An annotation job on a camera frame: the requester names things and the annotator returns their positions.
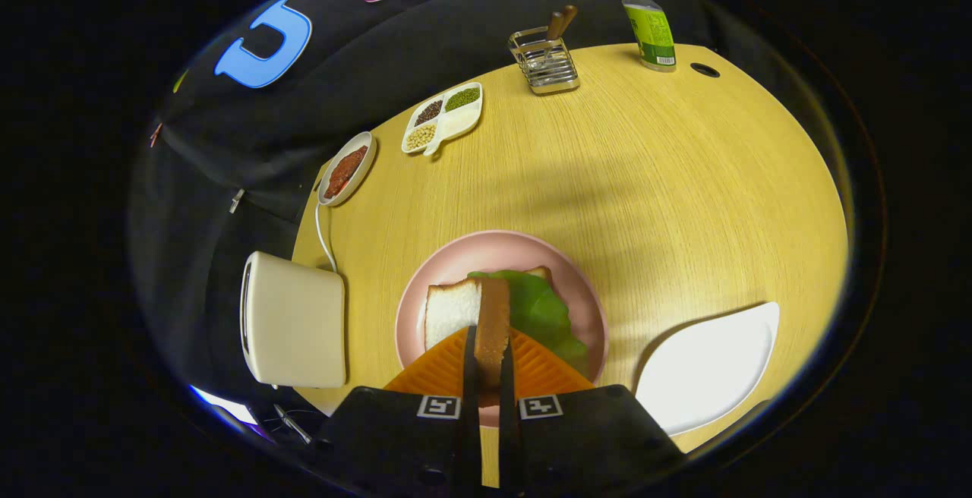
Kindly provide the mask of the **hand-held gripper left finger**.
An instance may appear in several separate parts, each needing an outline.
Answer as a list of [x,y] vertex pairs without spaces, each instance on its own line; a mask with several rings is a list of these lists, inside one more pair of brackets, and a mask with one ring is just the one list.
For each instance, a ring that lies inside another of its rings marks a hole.
[[442,340],[404,370],[407,385],[355,387],[314,437],[317,473],[348,493],[479,491],[475,337]]

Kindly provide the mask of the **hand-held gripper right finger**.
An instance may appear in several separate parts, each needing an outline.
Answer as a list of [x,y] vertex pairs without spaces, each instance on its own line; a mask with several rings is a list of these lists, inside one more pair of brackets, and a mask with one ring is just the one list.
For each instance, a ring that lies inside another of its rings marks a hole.
[[685,462],[623,385],[594,386],[510,330],[500,392],[499,475],[506,495],[640,495]]

